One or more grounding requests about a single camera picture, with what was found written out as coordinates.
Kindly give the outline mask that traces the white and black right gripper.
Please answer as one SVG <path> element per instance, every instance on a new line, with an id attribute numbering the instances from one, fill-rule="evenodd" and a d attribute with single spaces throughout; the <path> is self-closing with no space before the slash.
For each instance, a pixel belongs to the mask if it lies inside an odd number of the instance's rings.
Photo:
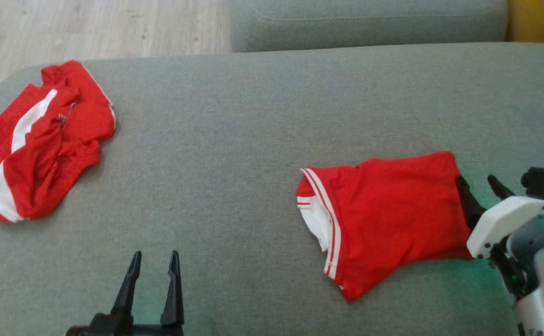
<path id="1" fill-rule="evenodd" d="M 474 258 L 487 258 L 496 243 L 528 223 L 544 224 L 544 200 L 515 196 L 494 175 L 488 175 L 487 182 L 502 202 L 488 210 L 479 204 L 462 175 L 455 182 L 466 225 L 473 229 L 467 248 Z"/>

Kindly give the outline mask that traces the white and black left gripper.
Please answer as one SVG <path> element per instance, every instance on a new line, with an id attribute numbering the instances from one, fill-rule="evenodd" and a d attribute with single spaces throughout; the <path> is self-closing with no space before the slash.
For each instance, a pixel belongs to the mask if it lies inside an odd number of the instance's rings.
<path id="1" fill-rule="evenodd" d="M 96 314 L 88 325 L 70 327 L 67 336 L 182 336 L 184 297 L 180 256 L 173 250 L 169 263 L 169 289 L 160 325 L 135 324 L 132 314 L 136 281 L 140 276 L 142 252 L 136 251 L 124 276 L 110 314 Z"/>

